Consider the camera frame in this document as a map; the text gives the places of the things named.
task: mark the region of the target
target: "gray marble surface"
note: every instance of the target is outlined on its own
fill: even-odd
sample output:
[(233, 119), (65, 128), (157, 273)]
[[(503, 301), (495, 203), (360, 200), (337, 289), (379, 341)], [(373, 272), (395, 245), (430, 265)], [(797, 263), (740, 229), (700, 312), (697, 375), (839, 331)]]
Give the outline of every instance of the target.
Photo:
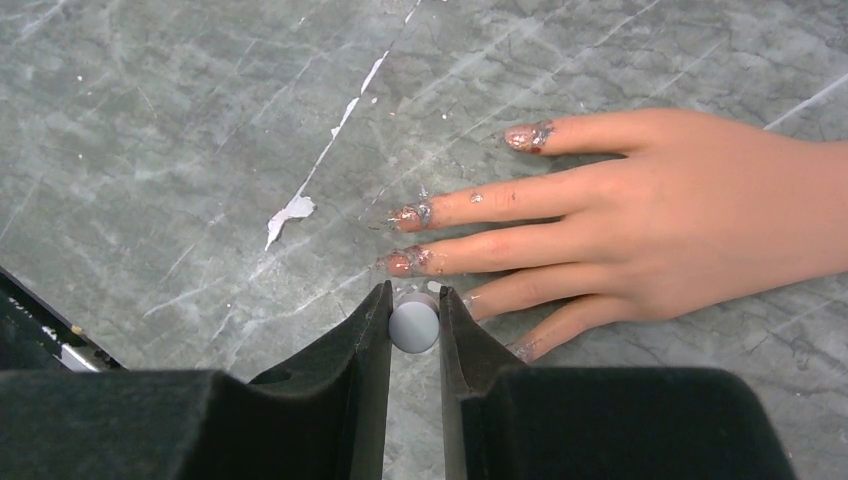
[[(11, 0), (0, 60), (0, 263), (131, 368), (250, 377), (413, 241), (367, 228), (375, 212), (595, 160), (508, 152), (493, 138), (513, 123), (668, 105), (848, 138), (839, 0)], [(264, 252), (360, 96), (304, 192), (318, 210)], [(486, 328), (508, 341), (550, 308)], [(729, 369), (800, 477), (838, 479), (846, 322), (843, 275), (597, 329), (538, 363)], [(395, 352), (387, 479), (443, 478), (437, 354)]]

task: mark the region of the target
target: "white scratch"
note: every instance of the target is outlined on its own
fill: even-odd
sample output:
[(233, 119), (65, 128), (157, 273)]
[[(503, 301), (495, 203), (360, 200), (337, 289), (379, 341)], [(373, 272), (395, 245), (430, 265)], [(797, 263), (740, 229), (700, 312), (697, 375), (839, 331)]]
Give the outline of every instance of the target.
[(214, 342), (215, 339), (218, 338), (218, 335), (220, 335), (221, 332), (224, 331), (224, 327), (226, 327), (227, 324), (230, 323), (230, 318), (233, 316), (233, 313), (235, 313), (235, 309), (231, 308), (230, 311), (227, 312), (227, 314), (224, 316), (224, 319), (221, 321), (221, 325), (218, 326), (218, 330), (216, 330), (215, 334), (212, 335), (212, 338), (209, 340), (209, 343)]
[(297, 73), (297, 75), (294, 76), (292, 81), (290, 81), (288, 84), (286, 84), (285, 86), (283, 86), (282, 88), (277, 90), (274, 93), (274, 95), (271, 96), (271, 99), (268, 100), (268, 102), (266, 102), (265, 105), (262, 106), (262, 109), (259, 110), (259, 113), (257, 113), (256, 116), (253, 117), (253, 119), (250, 120), (250, 123), (253, 123), (256, 120), (258, 120), (260, 117), (262, 117), (262, 115), (265, 113), (265, 110), (268, 110), (268, 107), (270, 107), (271, 105), (274, 104), (274, 102), (277, 100), (277, 97), (279, 97), (281, 93), (293, 88), (294, 85), (297, 83), (297, 81), (300, 80), (300, 77), (303, 75), (303, 73), (306, 72), (306, 69), (308, 69), (309, 66), (312, 65), (312, 61), (315, 60), (315, 58), (316, 58), (316, 56), (310, 57), (309, 61), (306, 62), (306, 65), (304, 65), (303, 68), (301, 68), (300, 71)]
[(147, 98), (147, 95), (144, 94), (144, 90), (141, 87), (138, 87), (139, 93), (144, 97), (144, 101), (147, 102), (147, 107), (150, 108), (150, 111), (153, 112), (153, 118), (159, 118), (159, 115), (156, 115), (156, 110), (153, 108), (153, 104), (150, 103), (150, 99)]
[(185, 293), (182, 293), (182, 294), (168, 300), (167, 302), (160, 303), (159, 305), (156, 305), (155, 307), (151, 308), (150, 310), (144, 312), (144, 315), (142, 315), (141, 317), (147, 318), (147, 317), (153, 315), (154, 313), (158, 312), (159, 310), (162, 310), (165, 307), (169, 307), (169, 306), (171, 306), (175, 303), (181, 302), (181, 301), (185, 300), (186, 298), (189, 298), (193, 295), (197, 295), (198, 293), (202, 293), (203, 291), (207, 290), (209, 287), (212, 287), (212, 286), (220, 283), (221, 280), (223, 280), (224, 278), (226, 278), (226, 277), (221, 277), (221, 278), (213, 281), (212, 283), (197, 287), (194, 290), (189, 290)]
[(788, 112), (781, 115), (777, 120), (775, 120), (775, 121), (769, 123), (768, 125), (766, 125), (765, 127), (763, 127), (763, 130), (771, 130), (774, 127), (780, 125), (781, 123), (783, 123), (784, 120), (788, 119), (789, 117), (795, 115), (796, 113), (800, 112), (801, 110), (803, 110), (803, 109), (809, 107), (810, 105), (815, 104), (819, 100), (823, 99), (824, 97), (829, 95), (830, 92), (839, 88), (839, 86), (841, 86), (846, 81), (848, 81), (848, 73), (846, 73), (845, 75), (842, 75), (841, 77), (836, 79), (836, 81), (834, 81), (830, 85), (821, 89), (821, 91), (819, 91), (819, 93), (817, 93), (817, 94), (813, 95), (812, 97), (810, 97), (810, 98), (804, 100), (803, 102), (799, 103), (794, 108), (792, 108)]
[(268, 269), (271, 268), (275, 263), (277, 263), (277, 260), (284, 257), (286, 254), (288, 254), (288, 253), (290, 253), (294, 250), (297, 250), (304, 245), (307, 245), (309, 243), (309, 241), (312, 240), (313, 236), (314, 236), (314, 234), (306, 237), (305, 239), (303, 239), (303, 240), (301, 240), (297, 243), (287, 245), (284, 250), (276, 253), (270, 259), (267, 259), (267, 260), (260, 262), (259, 265), (256, 267), (256, 269), (253, 271), (253, 273), (250, 275), (250, 277), (247, 279), (247, 281), (248, 282), (254, 281), (256, 279), (256, 277), (262, 275), (263, 273), (268, 271)]
[(285, 313), (283, 313), (282, 315), (283, 315), (283, 316), (285, 316), (285, 317), (290, 317), (290, 316), (292, 316), (292, 315), (297, 315), (298, 313), (300, 313), (300, 312), (304, 311), (306, 308), (308, 308), (310, 305), (312, 305), (313, 303), (317, 302), (318, 300), (321, 300), (322, 298), (324, 298), (324, 297), (326, 297), (326, 296), (328, 296), (328, 295), (332, 295), (332, 294), (336, 293), (337, 291), (341, 290), (342, 288), (344, 288), (344, 287), (346, 287), (346, 286), (350, 285), (351, 283), (353, 283), (353, 282), (355, 282), (355, 281), (359, 280), (360, 278), (362, 278), (362, 276), (363, 276), (363, 275), (365, 275), (365, 274), (366, 274), (366, 273), (368, 273), (369, 271), (371, 271), (371, 268), (370, 268), (370, 267), (369, 267), (369, 268), (366, 268), (366, 269), (364, 269), (364, 270), (362, 270), (362, 271), (360, 271), (359, 273), (357, 273), (357, 274), (353, 275), (352, 277), (349, 277), (347, 280), (343, 281), (342, 283), (340, 283), (338, 286), (336, 286), (336, 287), (335, 287), (335, 288), (333, 288), (332, 290), (328, 290), (328, 291), (326, 291), (326, 292), (323, 292), (323, 293), (319, 293), (319, 294), (313, 295), (313, 296), (312, 296), (312, 297), (310, 297), (308, 300), (306, 300), (306, 302), (304, 302), (303, 304), (301, 304), (299, 307), (295, 308), (294, 310), (291, 310), (291, 311), (285, 312)]
[(362, 96), (362, 94), (365, 93), (365, 89), (368, 88), (368, 84), (371, 83), (371, 80), (374, 78), (374, 75), (377, 74), (377, 70), (380, 69), (380, 65), (383, 64), (383, 60), (386, 59), (386, 56), (388, 54), (389, 54), (388, 50), (383, 52), (383, 56), (380, 57), (379, 59), (377, 59), (377, 61), (374, 62), (374, 65), (371, 66), (371, 71), (368, 72), (368, 76), (365, 77), (365, 81), (362, 82), (362, 86), (359, 88), (359, 95), (360, 96)]
[(415, 6), (412, 7), (412, 10), (409, 11), (409, 15), (407, 15), (406, 18), (403, 20), (404, 25), (409, 23), (409, 19), (412, 18), (412, 14), (415, 13), (415, 9), (418, 8), (418, 5), (421, 5), (421, 0), (418, 0), (417, 2), (415, 2)]
[(345, 107), (345, 112), (342, 115), (342, 120), (339, 122), (339, 125), (336, 128), (331, 130), (332, 138), (327, 143), (327, 146), (324, 147), (324, 150), (321, 151), (321, 154), (318, 155), (318, 159), (315, 160), (315, 164), (312, 166), (312, 170), (309, 171), (309, 174), (306, 176), (306, 179), (300, 184), (300, 188), (297, 189), (297, 192), (294, 194), (295, 197), (299, 197), (301, 193), (306, 189), (306, 186), (309, 184), (309, 181), (312, 180), (312, 177), (315, 175), (315, 172), (318, 170), (318, 166), (321, 165), (321, 162), (324, 161), (324, 157), (327, 155), (327, 152), (330, 150), (330, 147), (333, 146), (333, 143), (336, 141), (336, 137), (338, 137), (339, 132), (344, 127), (344, 124), (347, 123), (347, 119), (350, 117), (350, 114), (353, 113), (353, 109), (356, 108), (356, 104), (359, 103), (359, 97), (354, 98), (347, 104)]
[(615, 35), (619, 30), (621, 30), (622, 27), (624, 27), (628, 23), (632, 22), (634, 19), (636, 19), (636, 17), (638, 17), (638, 16), (642, 15), (643, 13), (647, 12), (648, 10), (654, 8), (654, 6), (656, 6), (656, 4), (658, 4), (658, 3), (660, 3), (660, 0), (654, 0), (652, 3), (642, 7), (642, 9), (639, 10), (638, 12), (636, 12), (632, 17), (629, 17), (629, 18), (622, 20), (618, 25), (613, 27), (612, 30), (607, 32), (607, 34), (606, 34), (606, 36), (604, 36), (604, 38), (595, 42), (595, 45), (593, 45), (593, 47), (598, 47), (602, 43), (604, 43), (607, 40), (609, 40), (610, 38), (612, 38), (612, 36)]
[(668, 89), (668, 87), (674, 85), (678, 80), (683, 78), (683, 75), (686, 75), (687, 73), (689, 73), (693, 68), (698, 66), (699, 63), (703, 62), (704, 59), (706, 59), (707, 57), (712, 55), (712, 53), (715, 52), (716, 49), (718, 49), (718, 47), (720, 47), (726, 40), (727, 40), (726, 38), (721, 39), (721, 41), (719, 41), (718, 43), (713, 45), (712, 48), (707, 50), (706, 53), (704, 53), (700, 57), (693, 60), (691, 63), (689, 63), (689, 65), (686, 65), (685, 67), (683, 67), (683, 70), (681, 70), (680, 73), (675, 75), (674, 78), (672, 78), (671, 80), (669, 80), (668, 82), (663, 84), (660, 88), (656, 89), (654, 91), (654, 93), (652, 93), (650, 96), (648, 96), (648, 98), (645, 98), (645, 99), (639, 101), (639, 103), (636, 104), (636, 107), (642, 105), (643, 103), (647, 102), (648, 100), (655, 98), (657, 95), (666, 91)]
[(88, 118), (88, 117), (89, 117), (89, 115), (91, 115), (92, 113), (94, 113), (94, 112), (96, 112), (96, 111), (100, 110), (100, 107), (102, 107), (103, 105), (105, 105), (105, 104), (106, 104), (106, 102), (108, 102), (109, 100), (116, 100), (116, 101), (117, 101), (117, 100), (119, 100), (121, 97), (123, 97), (124, 95), (128, 94), (128, 93), (129, 93), (129, 92), (131, 92), (131, 91), (133, 91), (133, 89), (132, 89), (132, 88), (128, 88), (128, 89), (124, 90), (123, 92), (121, 92), (120, 94), (118, 94), (118, 96), (117, 96), (117, 97), (115, 97), (114, 99), (113, 99), (110, 95), (108, 95), (108, 94), (107, 94), (107, 95), (105, 96), (105, 98), (104, 98), (103, 100), (101, 100), (101, 101), (100, 101), (100, 103), (98, 103), (98, 104), (97, 104), (97, 106), (95, 106), (95, 107), (94, 107), (94, 108), (92, 108), (91, 110), (89, 110), (89, 111), (85, 112), (84, 114), (80, 115), (80, 117), (77, 119), (77, 121), (84, 120), (84, 119)]
[(12, 212), (12, 215), (9, 217), (9, 221), (6, 222), (6, 226), (3, 227), (3, 231), (0, 232), (0, 240), (3, 240), (3, 237), (6, 235), (6, 232), (9, 230), (9, 227), (12, 225), (12, 222), (14, 222), (15, 218), (18, 217), (18, 214), (21, 213), (21, 210), (23, 210), (24, 207), (26, 207), (26, 204), (29, 203), (29, 199), (32, 198), (33, 193), (35, 193), (35, 190), (38, 188), (38, 186), (40, 184), (41, 184), (41, 178), (37, 179), (32, 184), (32, 187), (30, 187), (29, 192), (27, 192), (26, 197), (24, 197), (24, 201), (21, 202), (20, 205), (18, 205), (18, 208), (16, 208), (14, 212)]
[(179, 258), (177, 258), (177, 261), (176, 261), (176, 262), (174, 262), (174, 264), (173, 264), (173, 265), (171, 265), (171, 268), (168, 270), (168, 273), (167, 273), (167, 274), (165, 274), (165, 276), (164, 276), (164, 277), (162, 277), (162, 280), (159, 280), (159, 283), (164, 282), (165, 280), (167, 280), (167, 279), (168, 279), (168, 277), (170, 277), (170, 276), (171, 276), (171, 274), (172, 274), (172, 273), (174, 273), (174, 270), (176, 270), (177, 265), (179, 265), (179, 264), (180, 264), (180, 262), (182, 262), (182, 261), (183, 261), (183, 259), (186, 257), (186, 255), (188, 255), (188, 254), (189, 254), (192, 250), (194, 250), (194, 247), (195, 247), (198, 243), (200, 243), (200, 240), (198, 240), (197, 242), (193, 243), (190, 247), (188, 247), (188, 248), (186, 249), (186, 251), (184, 251), (184, 252), (183, 252), (183, 254), (182, 254), (182, 255), (180, 255), (180, 256), (179, 256)]
[(224, 145), (226, 145), (226, 144), (227, 144), (227, 142), (229, 142), (229, 141), (230, 141), (230, 139), (231, 139), (231, 138), (233, 138), (233, 135), (235, 135), (235, 134), (236, 134), (239, 130), (241, 130), (241, 127), (243, 127), (243, 126), (245, 126), (245, 124), (244, 124), (244, 123), (242, 123), (242, 124), (241, 124), (241, 125), (239, 125), (238, 127), (234, 128), (234, 129), (233, 129), (233, 131), (232, 131), (232, 132), (230, 132), (230, 134), (229, 134), (229, 135), (227, 135), (227, 138), (225, 138), (225, 139), (224, 139), (224, 141), (223, 141), (223, 142), (221, 142), (221, 145), (218, 147), (218, 149), (217, 149), (217, 150), (215, 150), (215, 153), (213, 153), (213, 154), (212, 154), (212, 156), (213, 156), (213, 157), (217, 157), (217, 156), (218, 156), (218, 154), (219, 154), (219, 153), (221, 153), (221, 150), (224, 148)]
[(53, 18), (53, 15), (56, 15), (56, 13), (58, 13), (62, 9), (62, 7), (65, 6), (66, 3), (68, 3), (68, 0), (59, 0), (59, 2), (53, 8), (47, 10), (47, 12), (45, 12), (44, 15), (39, 17), (38, 20), (25, 25), (24, 28), (21, 29), (21, 38), (19, 38), (17, 41), (23, 42), (29, 37), (31, 37), (32, 34), (35, 33), (39, 28), (41, 28), (42, 25), (49, 22), (50, 19)]
[(230, 351), (226, 352), (226, 360), (224, 364), (224, 370), (230, 370), (233, 367), (233, 364), (238, 360), (238, 352), (244, 347), (244, 344), (247, 343), (247, 340), (253, 335), (253, 332), (256, 331), (258, 327), (261, 327), (269, 322), (274, 321), (273, 318), (260, 318), (255, 320), (250, 320), (245, 322), (244, 326), (241, 329), (241, 338), (239, 338), (238, 343), (236, 343)]
[(244, 53), (241, 54), (241, 58), (239, 58), (239, 61), (236, 62), (236, 67), (234, 68), (236, 75), (238, 75), (238, 68), (239, 68), (239, 66), (241, 66), (242, 60), (244, 60), (245, 57), (247, 57), (247, 54), (250, 53), (250, 49), (252, 49), (254, 45), (256, 45), (256, 39), (253, 39), (253, 41), (250, 42), (250, 45), (248, 45), (247, 48), (245, 49)]

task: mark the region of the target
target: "fingertip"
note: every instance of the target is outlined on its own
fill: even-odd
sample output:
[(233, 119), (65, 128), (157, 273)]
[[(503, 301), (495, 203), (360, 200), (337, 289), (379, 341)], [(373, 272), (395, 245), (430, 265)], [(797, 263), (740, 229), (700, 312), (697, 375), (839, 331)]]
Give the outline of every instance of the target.
[(509, 127), (504, 130), (503, 136), (506, 144), (517, 152), (541, 154), (552, 132), (552, 122), (545, 120)]
[(432, 203), (430, 203), (430, 200), (425, 199), (392, 210), (389, 212), (388, 217), (382, 219), (382, 221), (391, 230), (414, 233), (426, 230), (429, 227), (432, 212)]
[(377, 267), (392, 277), (418, 277), (427, 273), (432, 257), (432, 252), (415, 245), (377, 259)]
[(508, 343), (506, 349), (524, 363), (531, 363), (538, 358), (533, 351), (533, 344), (530, 343)]

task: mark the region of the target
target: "small sphere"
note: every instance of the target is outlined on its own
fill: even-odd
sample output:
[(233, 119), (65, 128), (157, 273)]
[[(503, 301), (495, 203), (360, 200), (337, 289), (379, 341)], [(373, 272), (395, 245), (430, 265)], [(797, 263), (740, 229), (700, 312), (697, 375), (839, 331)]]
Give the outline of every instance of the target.
[(426, 293), (404, 295), (389, 317), (389, 338), (406, 353), (423, 353), (439, 338), (439, 306)]

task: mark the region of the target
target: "black object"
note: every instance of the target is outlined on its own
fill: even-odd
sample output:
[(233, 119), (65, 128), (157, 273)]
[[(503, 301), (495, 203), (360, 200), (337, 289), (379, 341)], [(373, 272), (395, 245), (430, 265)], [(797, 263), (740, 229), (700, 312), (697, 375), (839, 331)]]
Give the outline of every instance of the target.
[(705, 368), (536, 368), (441, 296), (446, 477), (794, 479), (757, 397)]
[[(453, 289), (440, 301), (448, 480), (794, 479), (737, 377), (531, 368)], [(339, 326), (248, 383), (214, 371), (0, 373), (0, 478), (379, 479), (391, 302), (391, 284), (378, 285)]]
[(249, 385), (214, 371), (0, 374), (0, 478), (380, 478), (391, 292)]
[(0, 371), (115, 370), (121, 365), (0, 267)]

